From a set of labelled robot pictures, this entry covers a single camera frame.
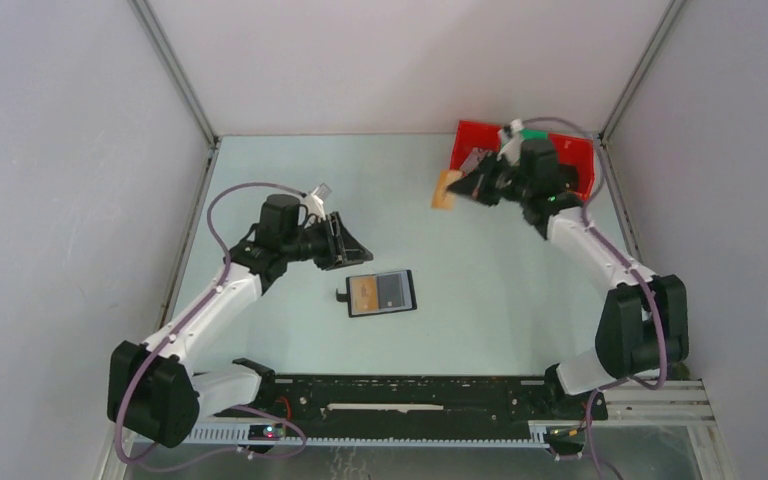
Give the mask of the black leather card holder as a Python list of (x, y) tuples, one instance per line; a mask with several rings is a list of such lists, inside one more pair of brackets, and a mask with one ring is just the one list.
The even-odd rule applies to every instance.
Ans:
[(413, 272), (409, 269), (349, 276), (335, 291), (350, 318), (387, 315), (418, 309)]

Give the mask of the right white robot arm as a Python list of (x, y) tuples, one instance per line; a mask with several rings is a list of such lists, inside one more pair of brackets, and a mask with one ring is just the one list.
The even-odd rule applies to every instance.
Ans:
[(658, 275), (614, 246), (590, 220), (575, 189), (577, 169), (548, 139), (512, 140), (447, 186), (486, 206), (518, 204), (524, 220), (582, 265), (604, 297), (592, 349), (546, 372), (545, 411), (566, 418), (583, 393), (668, 366), (689, 355), (687, 291), (675, 275)]

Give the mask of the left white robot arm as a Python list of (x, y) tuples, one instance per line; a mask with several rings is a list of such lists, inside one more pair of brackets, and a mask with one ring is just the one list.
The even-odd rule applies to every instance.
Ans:
[(323, 271), (373, 260), (338, 212), (304, 221), (306, 197), (273, 194), (259, 219), (233, 247), (200, 297), (140, 343), (124, 341), (110, 360), (107, 415), (116, 433), (130, 430), (164, 447), (183, 442), (198, 420), (240, 405), (264, 416), (276, 403), (264, 371), (243, 363), (199, 373), (197, 360), (233, 321), (260, 299), (294, 262)]

